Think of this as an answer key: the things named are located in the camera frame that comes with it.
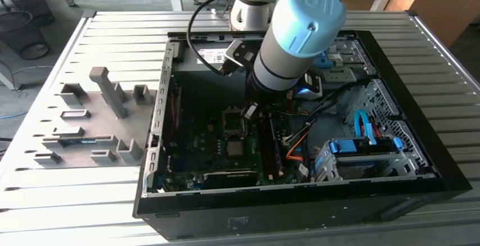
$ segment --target white table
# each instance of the white table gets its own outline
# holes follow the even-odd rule
[[[190,15],[190,12],[99,12],[95,17],[82,18],[0,162],[0,188],[8,190],[0,192],[2,245],[166,242],[131,216],[139,167],[47,170],[24,151],[39,142],[33,134],[42,126],[41,118],[51,111],[47,107],[61,104],[53,96],[58,84],[79,82],[87,90],[98,90],[89,79],[93,66],[107,66],[111,81],[119,81],[126,90],[139,83],[158,87],[166,34],[186,29]],[[228,28],[228,21],[209,13],[202,13],[196,22],[196,30]],[[312,245],[480,243],[479,84],[416,17],[403,12],[351,12],[344,28],[373,32],[474,190],[384,224],[242,235],[192,244],[281,240],[292,245],[288,239],[304,239]]]

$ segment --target blue cable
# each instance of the blue cable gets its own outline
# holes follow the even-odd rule
[[[363,122],[363,128],[365,131],[365,136],[371,140],[371,144],[377,145],[377,141],[376,141],[375,135],[373,135],[373,126],[372,126],[371,121],[368,120],[368,115],[367,115],[365,110],[355,111],[355,118],[353,118],[355,135],[357,137],[361,137],[360,117],[361,117],[361,122]]]
[[[15,115],[10,115],[10,116],[0,117],[0,120],[19,117],[19,116],[22,116],[22,115],[26,115],[27,113],[29,113],[29,111],[20,113],[20,114],[15,114]]]

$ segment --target black cable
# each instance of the black cable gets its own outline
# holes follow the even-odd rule
[[[193,42],[192,42],[192,39],[190,39],[190,35],[192,35],[192,29],[193,29],[193,24],[194,24],[194,20],[196,20],[196,17],[198,15],[198,13],[201,12],[201,10],[212,3],[217,0],[209,0],[206,1],[205,3],[201,4],[201,6],[197,8],[197,10],[194,11],[193,13],[193,17],[190,18],[190,22],[189,22],[189,27],[188,27],[188,43],[189,43],[189,47],[190,49],[194,51],[196,55],[197,55],[197,58],[201,60],[201,62],[205,64],[205,66],[218,75],[222,75],[224,76],[224,73],[216,68],[212,66],[212,64],[204,59],[204,57],[201,56],[201,54],[198,53],[197,49],[194,48],[194,45],[193,45]]]
[[[202,4],[202,3],[201,3],[200,1],[197,1],[197,0],[193,0],[193,1],[194,1],[196,4]]]

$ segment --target label sticker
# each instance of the label sticker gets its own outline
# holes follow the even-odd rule
[[[241,230],[244,226],[248,225],[250,221],[249,216],[228,218],[226,219],[226,228],[232,231]]]
[[[212,48],[212,49],[201,49],[198,54],[204,57],[208,63],[224,63],[225,62],[225,52],[226,48]]]
[[[304,174],[305,177],[309,176],[309,169],[304,166],[303,163],[301,163],[300,166],[299,166],[299,171],[300,171],[300,173]]]

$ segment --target black trash bin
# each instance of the black trash bin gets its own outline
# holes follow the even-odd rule
[[[46,0],[11,0],[16,9],[33,14],[34,24],[47,26],[55,20]]]
[[[41,58],[51,49],[33,20],[29,12],[0,15],[0,39],[24,60]]]

